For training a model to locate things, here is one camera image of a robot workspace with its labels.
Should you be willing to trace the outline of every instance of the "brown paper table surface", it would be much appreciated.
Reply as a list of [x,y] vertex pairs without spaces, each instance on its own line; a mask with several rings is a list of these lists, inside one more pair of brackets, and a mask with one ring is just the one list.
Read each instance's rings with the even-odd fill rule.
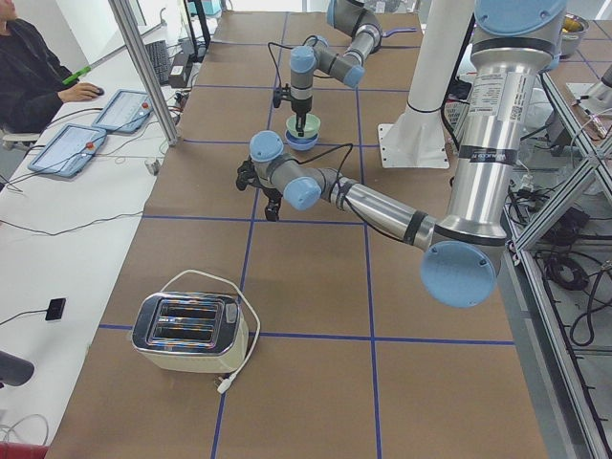
[[[381,18],[418,27],[413,15]],[[266,222],[262,194],[235,188],[251,136],[281,134],[291,114],[271,107],[266,43],[311,33],[349,42],[322,13],[222,16],[49,459],[546,457],[498,293],[468,311],[443,306],[420,282],[420,251],[322,202]],[[452,167],[385,170],[378,152],[377,125],[403,112],[420,42],[386,42],[359,90],[317,80],[310,155],[352,142],[346,175],[442,216]],[[286,80],[288,51],[275,53]],[[212,375],[163,371],[128,340],[142,300],[184,269],[241,285],[262,320],[223,397]],[[173,288],[227,290],[192,275]]]

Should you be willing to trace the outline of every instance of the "toaster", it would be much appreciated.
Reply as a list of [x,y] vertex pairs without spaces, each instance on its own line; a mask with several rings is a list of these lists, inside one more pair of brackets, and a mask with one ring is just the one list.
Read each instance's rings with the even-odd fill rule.
[[166,370],[229,373],[244,361],[249,326],[234,297],[159,292],[142,303],[134,348]]

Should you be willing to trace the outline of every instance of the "white desk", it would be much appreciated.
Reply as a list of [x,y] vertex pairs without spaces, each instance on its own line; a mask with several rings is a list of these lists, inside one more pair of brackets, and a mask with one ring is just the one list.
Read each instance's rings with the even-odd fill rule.
[[[163,35],[164,29],[154,34]],[[103,87],[104,96],[64,104],[57,118],[83,108],[103,107],[120,88],[143,87],[127,51],[104,62],[85,79]],[[164,87],[166,98],[173,91]],[[98,113],[60,121],[43,133],[39,143],[48,141],[65,122],[89,125]],[[152,116],[148,122],[156,119]],[[145,127],[130,136],[108,136],[99,154],[115,150]],[[0,219],[56,232],[139,212],[155,183],[144,158],[160,157],[163,142],[160,125],[152,123],[140,139],[111,156],[94,157],[73,179],[35,176],[18,184],[22,193],[6,187],[0,193]],[[26,157],[13,178],[30,172],[27,164],[37,151]],[[0,327],[0,349],[35,367],[24,385],[0,389],[0,424],[10,426],[41,414],[49,421],[47,444],[53,440],[139,222],[140,217],[120,218],[53,237],[0,224],[0,320],[46,309],[52,298],[67,298],[60,321],[47,322],[44,314],[35,314]],[[19,437],[12,435],[11,441],[40,444],[45,431],[44,423],[32,418],[17,428]]]

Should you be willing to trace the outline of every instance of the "tablet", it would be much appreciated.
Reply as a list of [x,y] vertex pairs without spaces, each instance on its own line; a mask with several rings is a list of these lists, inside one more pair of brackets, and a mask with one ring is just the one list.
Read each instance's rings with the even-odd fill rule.
[[104,129],[66,124],[28,164],[28,169],[73,177],[94,157],[105,140]]
[[151,114],[151,100],[147,93],[119,89],[106,104],[92,126],[109,133],[136,132]]

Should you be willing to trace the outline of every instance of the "chair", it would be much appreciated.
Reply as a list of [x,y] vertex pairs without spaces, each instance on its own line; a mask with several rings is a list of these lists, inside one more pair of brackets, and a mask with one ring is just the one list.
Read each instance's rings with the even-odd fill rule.
[[6,150],[12,150],[18,148],[21,150],[27,150],[30,147],[30,143],[36,142],[40,134],[34,133],[21,133],[11,134],[0,130],[0,138],[2,139],[2,146]]

